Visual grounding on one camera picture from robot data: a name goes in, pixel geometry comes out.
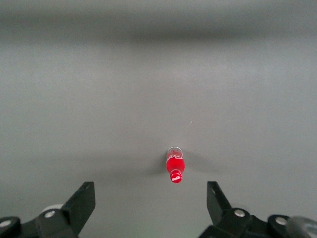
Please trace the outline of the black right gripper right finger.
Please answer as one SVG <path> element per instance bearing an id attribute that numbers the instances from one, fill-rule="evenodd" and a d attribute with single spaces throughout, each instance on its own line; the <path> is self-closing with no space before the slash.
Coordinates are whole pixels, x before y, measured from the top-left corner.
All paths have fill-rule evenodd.
<path id="1" fill-rule="evenodd" d="M 242 208 L 232 207 L 216 181 L 207 182 L 207 209 L 212 221 L 201 238 L 289 238 L 288 216 L 271 215 L 262 221 Z"/>

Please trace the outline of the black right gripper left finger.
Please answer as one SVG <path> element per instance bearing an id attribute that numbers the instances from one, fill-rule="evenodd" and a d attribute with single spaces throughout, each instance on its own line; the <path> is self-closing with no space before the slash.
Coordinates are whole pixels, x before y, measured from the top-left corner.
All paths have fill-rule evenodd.
<path id="1" fill-rule="evenodd" d="M 22 223 L 17 216 L 0 219 L 2 238 L 77 238 L 96 206 L 95 185 L 84 182 L 62 205 L 50 206 Z"/>

